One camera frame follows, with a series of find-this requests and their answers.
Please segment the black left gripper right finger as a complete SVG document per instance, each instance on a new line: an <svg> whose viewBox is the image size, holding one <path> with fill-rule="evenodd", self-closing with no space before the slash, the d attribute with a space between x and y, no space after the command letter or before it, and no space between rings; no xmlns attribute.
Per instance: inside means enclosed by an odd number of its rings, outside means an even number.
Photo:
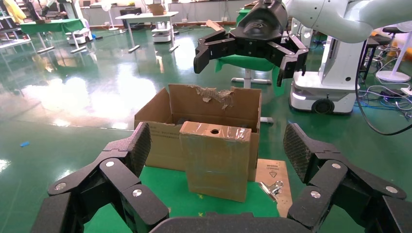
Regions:
<svg viewBox="0 0 412 233"><path fill-rule="evenodd" d="M344 209L367 233L409 233L412 204L400 187L351 162L333 144L287 125L283 147L304 190L287 217L317 232L333 206Z"/></svg>

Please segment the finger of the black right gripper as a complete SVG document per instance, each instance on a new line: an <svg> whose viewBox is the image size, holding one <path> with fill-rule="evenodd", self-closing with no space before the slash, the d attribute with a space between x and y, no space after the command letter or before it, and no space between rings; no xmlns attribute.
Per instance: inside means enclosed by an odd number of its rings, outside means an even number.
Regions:
<svg viewBox="0 0 412 233"><path fill-rule="evenodd" d="M196 74L200 74L214 60L236 52L238 38L226 30L215 31L198 39L193 59L193 68Z"/></svg>
<svg viewBox="0 0 412 233"><path fill-rule="evenodd" d="M279 68L276 86L280 87L284 79L292 79L296 72L306 73L306 61L309 49L295 35L289 35L284 43L267 42L269 55L267 60Z"/></svg>

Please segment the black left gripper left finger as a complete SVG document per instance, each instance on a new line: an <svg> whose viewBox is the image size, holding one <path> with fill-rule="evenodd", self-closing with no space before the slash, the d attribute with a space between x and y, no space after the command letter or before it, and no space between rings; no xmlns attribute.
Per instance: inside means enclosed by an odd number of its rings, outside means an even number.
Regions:
<svg viewBox="0 0 412 233"><path fill-rule="evenodd" d="M97 211L110 204L134 233L148 233L169 217L167 206L142 184L151 149L149 124L108 143L97 158L48 189L31 231L82 233Z"/></svg>

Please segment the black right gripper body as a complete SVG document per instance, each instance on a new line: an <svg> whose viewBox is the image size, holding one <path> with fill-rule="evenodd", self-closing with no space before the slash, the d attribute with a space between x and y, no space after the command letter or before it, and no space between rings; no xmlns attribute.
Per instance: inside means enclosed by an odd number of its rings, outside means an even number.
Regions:
<svg viewBox="0 0 412 233"><path fill-rule="evenodd" d="M235 54L272 59L287 26L288 14L280 0L260 0L230 31L235 39Z"/></svg>

